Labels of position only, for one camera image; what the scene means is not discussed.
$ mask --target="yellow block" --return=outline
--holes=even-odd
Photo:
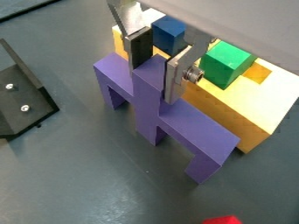
[[[128,60],[127,51],[124,49],[124,42],[121,39],[121,31],[119,30],[117,25],[112,27],[112,34],[115,40],[116,54],[120,55],[125,60]]]
[[[160,54],[165,59],[171,58],[171,56],[164,51],[161,51],[157,47],[153,46],[153,55],[156,54]]]
[[[248,153],[273,133],[299,97],[299,77],[256,59],[244,75],[259,77],[272,71],[264,81],[240,75],[225,90],[203,79],[188,83],[183,96],[239,138],[237,147]]]

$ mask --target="blue cube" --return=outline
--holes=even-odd
[[[185,47],[183,40],[185,24],[169,16],[164,16],[152,23],[153,45],[171,56]]]

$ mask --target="gray floor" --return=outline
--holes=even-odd
[[[92,64],[113,51],[112,24],[104,0],[64,0],[0,24],[60,106],[38,129],[0,140],[0,223],[192,224],[227,214],[245,224],[297,223],[299,107],[196,185],[187,150],[171,138],[153,147],[132,107],[103,102]]]

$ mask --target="green block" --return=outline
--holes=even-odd
[[[225,89],[251,67],[256,58],[233,45],[220,41],[200,59],[204,78],[219,88]]]

